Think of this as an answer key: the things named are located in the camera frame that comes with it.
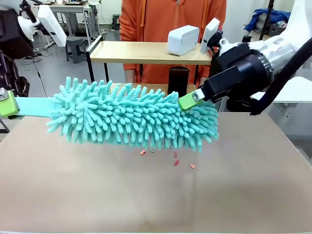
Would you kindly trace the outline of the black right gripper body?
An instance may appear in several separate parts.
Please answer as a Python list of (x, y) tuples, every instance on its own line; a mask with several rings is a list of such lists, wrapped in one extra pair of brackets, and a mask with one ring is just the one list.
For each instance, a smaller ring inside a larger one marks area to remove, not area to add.
[(271, 81), (263, 54), (242, 43), (213, 57), (209, 77), (200, 89), (205, 101), (216, 102), (225, 96), (249, 97), (265, 89)]

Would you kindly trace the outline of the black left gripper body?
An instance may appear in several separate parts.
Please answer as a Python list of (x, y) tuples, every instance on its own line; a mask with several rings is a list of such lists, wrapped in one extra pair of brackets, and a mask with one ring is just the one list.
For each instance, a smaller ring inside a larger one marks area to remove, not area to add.
[(33, 53), (32, 42), (24, 35), (15, 10), (0, 11), (0, 50), (12, 59)]

